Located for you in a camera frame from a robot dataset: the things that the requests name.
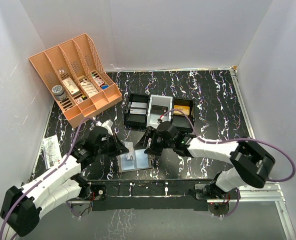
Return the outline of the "white credit card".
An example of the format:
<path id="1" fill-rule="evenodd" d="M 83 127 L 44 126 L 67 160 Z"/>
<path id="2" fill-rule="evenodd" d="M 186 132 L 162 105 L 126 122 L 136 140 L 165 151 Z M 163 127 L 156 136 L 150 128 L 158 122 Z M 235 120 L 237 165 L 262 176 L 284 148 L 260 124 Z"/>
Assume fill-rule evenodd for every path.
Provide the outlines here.
<path id="1" fill-rule="evenodd" d="M 129 152 L 126 153 L 126 159 L 133 161 L 135 159 L 135 151 L 134 151 L 133 143 L 129 141 L 125 141 L 124 145 L 129 150 Z"/>

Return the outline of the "grey leather card holder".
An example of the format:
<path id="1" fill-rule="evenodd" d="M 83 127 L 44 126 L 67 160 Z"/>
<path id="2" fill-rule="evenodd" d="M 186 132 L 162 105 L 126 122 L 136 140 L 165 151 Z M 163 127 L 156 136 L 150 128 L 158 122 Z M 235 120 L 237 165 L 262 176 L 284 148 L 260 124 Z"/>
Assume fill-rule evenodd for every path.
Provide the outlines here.
<path id="1" fill-rule="evenodd" d="M 150 169 L 152 167 L 151 160 L 144 153 L 144 149 L 134 150 L 133 154 L 125 153 L 118 156 L 119 172 L 132 172 L 138 170 Z"/>

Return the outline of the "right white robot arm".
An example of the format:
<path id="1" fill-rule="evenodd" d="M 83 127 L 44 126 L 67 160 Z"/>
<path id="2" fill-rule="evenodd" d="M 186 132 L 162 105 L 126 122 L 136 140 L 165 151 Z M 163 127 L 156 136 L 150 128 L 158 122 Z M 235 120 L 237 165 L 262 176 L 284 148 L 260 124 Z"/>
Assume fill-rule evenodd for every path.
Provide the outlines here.
<path id="1" fill-rule="evenodd" d="M 172 149 L 181 157 L 231 163 L 233 168 L 219 172 L 209 184 L 192 190 L 209 198 L 223 198 L 229 191 L 245 185 L 263 188 L 275 164 L 274 157 L 251 138 L 222 144 L 204 143 L 194 134 L 179 131 L 169 121 L 161 122 L 157 128 L 147 127 L 134 148 L 154 156 L 160 156 L 164 149 Z"/>

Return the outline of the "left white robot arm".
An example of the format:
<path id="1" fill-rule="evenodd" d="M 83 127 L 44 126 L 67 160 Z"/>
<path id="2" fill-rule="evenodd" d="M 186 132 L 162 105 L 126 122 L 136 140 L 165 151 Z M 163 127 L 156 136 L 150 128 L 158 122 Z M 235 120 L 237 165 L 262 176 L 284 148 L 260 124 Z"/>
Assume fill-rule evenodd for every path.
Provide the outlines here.
<path id="1" fill-rule="evenodd" d="M 12 186 L 6 191 L 0 217 L 3 223 L 0 239 L 6 226 L 21 237 L 28 235 L 48 212 L 64 202 L 90 196 L 91 187 L 81 172 L 96 158 L 128 153 L 112 131 L 113 122 L 98 123 L 87 138 L 73 139 L 72 145 L 59 163 L 22 187 Z"/>

